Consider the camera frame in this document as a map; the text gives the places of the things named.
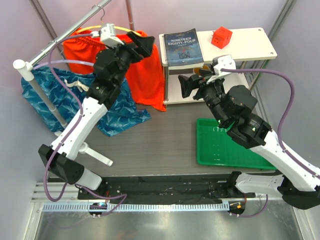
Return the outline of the yellow hanger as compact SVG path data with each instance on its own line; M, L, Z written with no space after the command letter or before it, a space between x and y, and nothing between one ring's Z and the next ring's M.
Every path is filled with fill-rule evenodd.
M129 21L129 28L125 28L125 27L121 27L121 26L114 26L114 28L116 30L120 30L123 32L134 32L135 34L137 34L138 36L142 36L140 33L138 33L137 31L135 31L134 28L134 20L133 20L133 13L132 13L132 6L131 6L131 2L129 0L126 1L126 10L127 10L127 16L128 16L128 21ZM80 34L82 32L88 31L88 30L93 30L93 29L99 29L101 28L102 25L92 25L92 26L87 26L84 28L81 28L79 30L77 30L75 33L76 34Z

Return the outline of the orange shorts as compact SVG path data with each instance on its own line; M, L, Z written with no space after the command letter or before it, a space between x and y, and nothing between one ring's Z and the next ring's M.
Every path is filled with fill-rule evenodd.
M131 43L126 34L116 36L125 43ZM69 60L95 62L98 52L106 49L99 37L92 37L92 31L73 33L63 41L64 55ZM89 70L94 75L94 67ZM160 63L158 49L153 44L151 56L132 63L123 80L128 81L133 100L138 104L149 105L159 111L165 111L165 79Z

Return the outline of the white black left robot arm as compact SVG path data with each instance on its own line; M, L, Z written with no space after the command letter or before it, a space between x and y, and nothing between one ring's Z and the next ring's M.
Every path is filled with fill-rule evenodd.
M75 161L85 139L97 122L108 112L121 92L121 85L131 64L152 55L155 38L126 34L131 42L125 43L114 34L99 35L106 49L96 54L93 64L94 81L79 102L79 110L59 137L50 146L42 145L38 152L45 164L45 172L52 171L70 185L89 190L100 200L107 192L102 178Z

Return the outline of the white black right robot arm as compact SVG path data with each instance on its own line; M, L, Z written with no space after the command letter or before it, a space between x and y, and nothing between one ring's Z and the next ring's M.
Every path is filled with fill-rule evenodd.
M253 113L258 100L244 85L225 91L224 77L211 70L191 76L179 75L183 98L197 90L193 99L204 99L219 128L238 145L260 155L271 163L279 175L252 175L233 172L226 193L278 195L292 207L308 210L320 204L320 169L303 159L283 143L278 131Z

